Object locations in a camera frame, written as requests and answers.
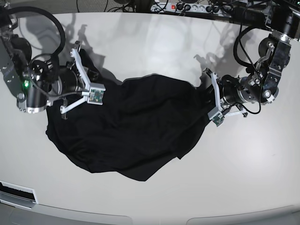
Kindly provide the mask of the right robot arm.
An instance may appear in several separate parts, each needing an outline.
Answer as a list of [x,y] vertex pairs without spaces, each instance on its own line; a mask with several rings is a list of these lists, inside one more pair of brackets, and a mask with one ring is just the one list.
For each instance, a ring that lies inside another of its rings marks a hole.
[[[36,13],[48,18],[57,28],[60,43],[54,52],[32,55],[32,45],[14,33],[19,21],[17,13]],[[0,2],[0,72],[21,112],[39,113],[62,100],[60,113],[87,102],[90,80],[80,57],[80,42],[70,51],[71,61],[65,66],[59,54],[65,47],[66,35],[61,23],[49,12],[37,7],[12,8]]]

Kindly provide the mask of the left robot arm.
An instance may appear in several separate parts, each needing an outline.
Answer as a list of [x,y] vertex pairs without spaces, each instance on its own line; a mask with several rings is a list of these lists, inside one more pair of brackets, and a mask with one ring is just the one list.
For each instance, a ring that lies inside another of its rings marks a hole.
[[[291,40],[299,40],[300,2],[298,0],[259,0],[247,7],[236,7],[233,18],[240,24],[234,42],[233,55],[246,68],[248,76],[233,78],[225,75],[220,84],[225,106],[258,102],[272,103],[279,90],[283,69],[290,61]],[[245,62],[238,56],[238,48],[245,48],[241,39],[254,29],[269,30],[258,47],[259,59]]]

